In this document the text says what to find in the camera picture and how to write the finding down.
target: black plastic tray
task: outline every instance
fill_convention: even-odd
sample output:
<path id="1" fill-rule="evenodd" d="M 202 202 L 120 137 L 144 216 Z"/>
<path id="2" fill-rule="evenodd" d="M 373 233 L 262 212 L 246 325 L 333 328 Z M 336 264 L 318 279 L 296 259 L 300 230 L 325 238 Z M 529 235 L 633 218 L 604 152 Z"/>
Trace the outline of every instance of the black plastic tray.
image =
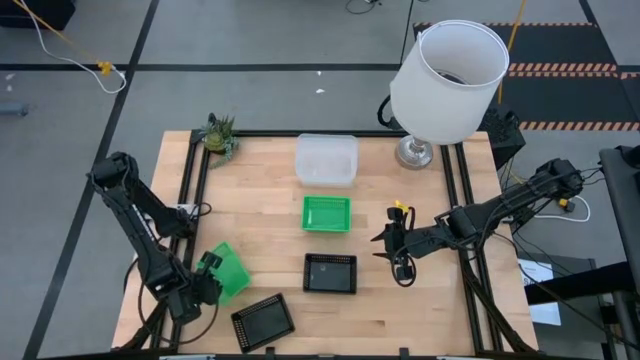
<path id="1" fill-rule="evenodd" d="M 306 254 L 302 289 L 310 292 L 355 294 L 357 268 L 355 256 Z"/>
<path id="2" fill-rule="evenodd" d="M 295 330 L 282 294 L 276 294 L 231 314 L 231 322 L 243 354 Z"/>

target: green plastic container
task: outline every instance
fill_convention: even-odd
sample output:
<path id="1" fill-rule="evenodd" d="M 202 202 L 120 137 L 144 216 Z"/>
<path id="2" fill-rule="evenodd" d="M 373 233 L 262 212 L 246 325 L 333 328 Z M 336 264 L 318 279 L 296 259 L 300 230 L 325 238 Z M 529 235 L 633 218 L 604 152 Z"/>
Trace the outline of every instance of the green plastic container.
<path id="1" fill-rule="evenodd" d="M 238 255 L 226 241 L 216 246 L 213 253 L 222 258 L 220 267 L 210 271 L 222 285 L 222 294 L 220 294 L 218 303 L 226 306 L 229 305 L 231 299 L 249 286 L 251 277 L 247 269 L 242 265 Z M 196 265 L 198 269 L 203 266 L 202 262 Z"/>
<path id="2" fill-rule="evenodd" d="M 302 229 L 349 232 L 351 230 L 351 199 L 341 196 L 305 196 L 302 207 Z"/>

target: potted plant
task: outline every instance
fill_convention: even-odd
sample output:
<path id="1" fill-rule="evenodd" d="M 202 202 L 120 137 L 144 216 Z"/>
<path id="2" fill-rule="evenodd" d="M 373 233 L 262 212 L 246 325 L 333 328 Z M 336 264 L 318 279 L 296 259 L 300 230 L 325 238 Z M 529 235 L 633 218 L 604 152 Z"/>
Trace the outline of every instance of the potted plant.
<path id="1" fill-rule="evenodd" d="M 233 136 L 234 118 L 224 116 L 217 119 L 213 113 L 209 114 L 207 125 L 202 128 L 205 148 L 214 154 L 222 155 L 210 168 L 218 168 L 231 160 L 233 149 L 238 147 L 238 138 Z"/>

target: lamp base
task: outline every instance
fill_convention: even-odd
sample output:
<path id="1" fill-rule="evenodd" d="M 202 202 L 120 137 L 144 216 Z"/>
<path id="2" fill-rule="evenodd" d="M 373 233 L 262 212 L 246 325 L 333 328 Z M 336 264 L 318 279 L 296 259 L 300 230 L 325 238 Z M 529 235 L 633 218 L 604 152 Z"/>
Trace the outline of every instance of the lamp base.
<path id="1" fill-rule="evenodd" d="M 396 147 L 396 160 L 409 170 L 424 169 L 433 159 L 431 144 L 413 136 L 405 136 Z"/>

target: paper sheet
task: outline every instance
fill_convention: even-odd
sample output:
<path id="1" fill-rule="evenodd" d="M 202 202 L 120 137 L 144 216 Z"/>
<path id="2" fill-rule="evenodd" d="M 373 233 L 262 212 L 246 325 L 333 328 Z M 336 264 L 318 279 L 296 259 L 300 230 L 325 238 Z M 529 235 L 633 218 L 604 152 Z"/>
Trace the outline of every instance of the paper sheet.
<path id="1" fill-rule="evenodd" d="M 520 263 L 520 266 L 522 266 L 522 270 L 525 271 L 527 275 L 534 278 L 536 281 L 553 279 L 551 264 L 539 262 L 540 265 L 538 265 L 534 261 L 521 259 L 518 259 L 518 262 Z M 524 274 L 520 275 L 522 276 L 522 282 L 525 285 L 529 285 L 532 283 L 532 281 L 524 276 Z M 529 312 L 531 312 L 531 320 L 533 320 L 533 322 L 557 326 L 561 325 L 558 303 L 529 306 Z"/>

